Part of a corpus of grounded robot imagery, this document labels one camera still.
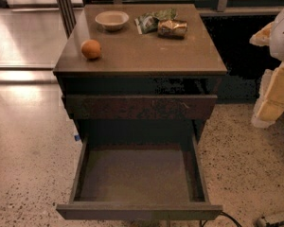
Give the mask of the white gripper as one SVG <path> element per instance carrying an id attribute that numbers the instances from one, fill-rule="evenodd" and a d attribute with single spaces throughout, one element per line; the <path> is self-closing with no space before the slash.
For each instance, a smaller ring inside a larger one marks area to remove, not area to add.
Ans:
<path id="1" fill-rule="evenodd" d="M 272 57 L 284 61 L 284 8 L 274 22 L 267 24 L 249 40 L 255 46 L 270 45 Z M 266 69 L 260 82 L 251 123 L 256 128 L 268 128 L 284 113 L 284 62 L 275 70 Z"/>

